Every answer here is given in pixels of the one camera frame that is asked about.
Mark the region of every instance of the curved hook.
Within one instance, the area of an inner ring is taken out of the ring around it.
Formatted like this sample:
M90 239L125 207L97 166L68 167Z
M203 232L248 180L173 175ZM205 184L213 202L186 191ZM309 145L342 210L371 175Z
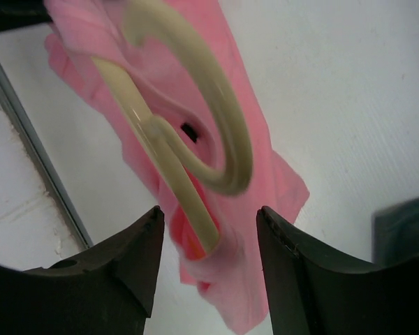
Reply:
M185 168L218 193L236 195L248 187L253 154L241 108L205 41L169 5L158 0L130 0L123 30L133 44L139 45L151 35L168 46L197 84L218 126L226 157L222 171L203 163L165 119L152 114L121 66L93 57L135 135L177 197L203 250L209 253L219 241L219 231Z
M158 0L130 0L123 31L136 45L146 36L166 45L187 69L214 117L225 151L223 171L196 157L165 119L152 119L182 164L213 191L226 195L243 192L253 171L247 125L230 82L203 38L177 11Z

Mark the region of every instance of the pink fabric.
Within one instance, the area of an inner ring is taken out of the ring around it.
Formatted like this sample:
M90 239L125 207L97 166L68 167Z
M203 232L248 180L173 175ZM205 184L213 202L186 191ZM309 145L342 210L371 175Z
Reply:
M221 167L223 149L212 116L195 84L167 48L150 39L140 48L127 45L119 32L124 9L121 0L45 0L54 20L54 33L45 41L49 63L86 103L105 116L122 141L124 160L159 201L179 251L182 282L196 284L228 327L236 334L245 334L268 312L256 212L267 205L293 222L309 192L272 150L267 124L217 0L166 2L192 23L215 53L240 101L253 145L253 179L241 196L214 194L191 176L221 232L221 241L211 254L203 254L177 200L142 150L89 58L94 54L125 67L152 112L167 119L206 163ZM184 122L199 134L196 143L181 131Z

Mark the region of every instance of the white wall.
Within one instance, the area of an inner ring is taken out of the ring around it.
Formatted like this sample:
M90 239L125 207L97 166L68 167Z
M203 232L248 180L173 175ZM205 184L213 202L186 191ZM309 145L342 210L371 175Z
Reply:
M49 267L78 252L19 135L0 111L0 264Z
M275 149L311 197L307 232L370 259L371 215L419 195L419 0L220 0ZM105 120L47 67L47 27L0 35L0 60L94 241L155 201ZM168 239L147 334L228 334L178 282ZM264 323L255 334L271 334Z

